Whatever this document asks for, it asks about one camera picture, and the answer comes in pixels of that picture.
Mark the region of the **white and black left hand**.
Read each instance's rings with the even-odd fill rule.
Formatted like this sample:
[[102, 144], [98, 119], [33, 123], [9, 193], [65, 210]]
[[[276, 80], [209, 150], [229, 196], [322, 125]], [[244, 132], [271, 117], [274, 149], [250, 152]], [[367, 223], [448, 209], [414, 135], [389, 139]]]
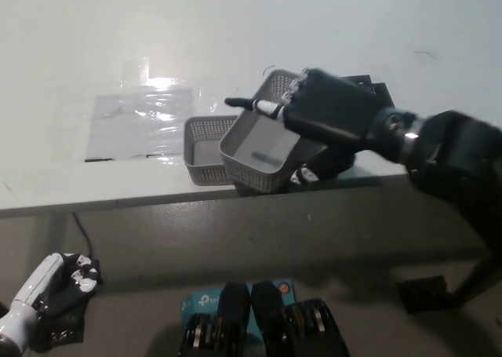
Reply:
[[52, 253], [31, 273], [9, 308], [31, 308], [55, 319], [88, 303], [102, 282], [98, 260], [78, 253]]

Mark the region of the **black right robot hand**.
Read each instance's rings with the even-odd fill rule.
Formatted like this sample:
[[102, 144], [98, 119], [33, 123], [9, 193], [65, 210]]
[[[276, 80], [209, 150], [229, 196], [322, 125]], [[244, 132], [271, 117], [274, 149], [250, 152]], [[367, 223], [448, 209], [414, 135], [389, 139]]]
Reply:
[[291, 176], [291, 183], [332, 179], [351, 168], [360, 151], [388, 159], [399, 155], [391, 120], [395, 106], [387, 86], [366, 75], [338, 77], [321, 69], [304, 70], [279, 102], [228, 97], [225, 104], [261, 114], [323, 148]]

